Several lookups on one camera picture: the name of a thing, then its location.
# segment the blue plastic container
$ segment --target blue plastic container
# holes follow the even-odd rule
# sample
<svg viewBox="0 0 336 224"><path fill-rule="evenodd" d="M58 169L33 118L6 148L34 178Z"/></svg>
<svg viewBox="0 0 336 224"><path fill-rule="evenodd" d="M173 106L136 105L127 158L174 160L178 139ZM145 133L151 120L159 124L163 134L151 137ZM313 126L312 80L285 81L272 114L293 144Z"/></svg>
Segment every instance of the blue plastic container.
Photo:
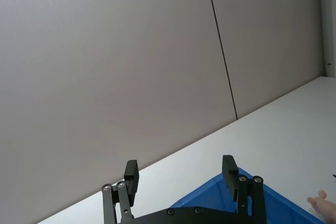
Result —
<svg viewBox="0 0 336 224"><path fill-rule="evenodd" d="M242 169L239 169L239 173L252 178L251 175ZM323 223L321 220L306 212L266 185L264 185L264 196L267 220L269 224ZM230 212L234 212L236 210L236 203L232 201L230 191L226 187L222 174L210 179L208 182L201 185L199 188L172 205L172 207L196 206Z"/></svg>

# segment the finger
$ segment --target finger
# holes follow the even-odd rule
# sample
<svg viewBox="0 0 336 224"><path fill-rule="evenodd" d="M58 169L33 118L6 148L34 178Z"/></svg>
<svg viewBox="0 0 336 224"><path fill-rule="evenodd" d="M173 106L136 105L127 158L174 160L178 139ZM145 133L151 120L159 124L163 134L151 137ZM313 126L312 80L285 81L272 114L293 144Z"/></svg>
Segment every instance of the finger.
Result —
<svg viewBox="0 0 336 224"><path fill-rule="evenodd" d="M319 190L319 197L322 199L325 199L327 197L327 194L325 191L323 190Z"/></svg>
<svg viewBox="0 0 336 224"><path fill-rule="evenodd" d="M307 199L307 201L308 201L309 203L311 203L312 206L315 206L315 205L316 205L316 200L315 200L314 198L312 198L312 197L309 197L309 198Z"/></svg>

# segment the screw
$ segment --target screw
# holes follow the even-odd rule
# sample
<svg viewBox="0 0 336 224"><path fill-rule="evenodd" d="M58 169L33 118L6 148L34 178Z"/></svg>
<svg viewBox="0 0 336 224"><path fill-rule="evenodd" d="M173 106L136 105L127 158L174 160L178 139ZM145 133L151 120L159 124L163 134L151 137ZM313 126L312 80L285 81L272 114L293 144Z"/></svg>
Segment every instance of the screw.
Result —
<svg viewBox="0 0 336 224"><path fill-rule="evenodd" d="M254 181L257 182L257 183L262 182L261 178L259 178L259 177L254 178Z"/></svg>
<svg viewBox="0 0 336 224"><path fill-rule="evenodd" d="M245 176L240 176L240 177L239 177L239 180L240 180L240 181L246 181L246 177L245 177Z"/></svg>
<svg viewBox="0 0 336 224"><path fill-rule="evenodd" d="M118 184L118 187L124 187L125 186L125 182L120 182L119 184Z"/></svg>
<svg viewBox="0 0 336 224"><path fill-rule="evenodd" d="M172 215L174 215L174 214L175 214L175 210L174 210L173 208L169 208L169 209L167 210L167 215L172 216Z"/></svg>
<svg viewBox="0 0 336 224"><path fill-rule="evenodd" d="M199 207L195 208L195 213L199 214L202 210Z"/></svg>

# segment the gray wall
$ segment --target gray wall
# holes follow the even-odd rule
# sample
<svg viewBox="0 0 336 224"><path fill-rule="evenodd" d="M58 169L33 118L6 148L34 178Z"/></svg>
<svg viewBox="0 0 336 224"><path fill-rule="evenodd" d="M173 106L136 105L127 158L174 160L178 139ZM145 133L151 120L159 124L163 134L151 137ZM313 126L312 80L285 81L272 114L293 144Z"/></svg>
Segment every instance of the gray wall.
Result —
<svg viewBox="0 0 336 224"><path fill-rule="evenodd" d="M319 0L213 0L238 117L323 74Z"/></svg>
<svg viewBox="0 0 336 224"><path fill-rule="evenodd" d="M321 73L318 0L214 0L239 116ZM33 223L235 120L211 0L0 0L0 216Z"/></svg>

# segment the white table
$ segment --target white table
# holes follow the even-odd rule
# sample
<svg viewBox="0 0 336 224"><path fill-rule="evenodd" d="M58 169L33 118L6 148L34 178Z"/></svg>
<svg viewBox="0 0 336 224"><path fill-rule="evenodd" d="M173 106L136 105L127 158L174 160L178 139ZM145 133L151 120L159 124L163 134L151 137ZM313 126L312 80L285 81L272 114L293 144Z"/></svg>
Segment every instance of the white table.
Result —
<svg viewBox="0 0 336 224"><path fill-rule="evenodd" d="M219 174L223 154L314 213L307 197L319 189L336 202L335 139L336 79L320 77L141 170L132 213L169 207ZM101 192L40 222L55 223L103 224Z"/></svg>

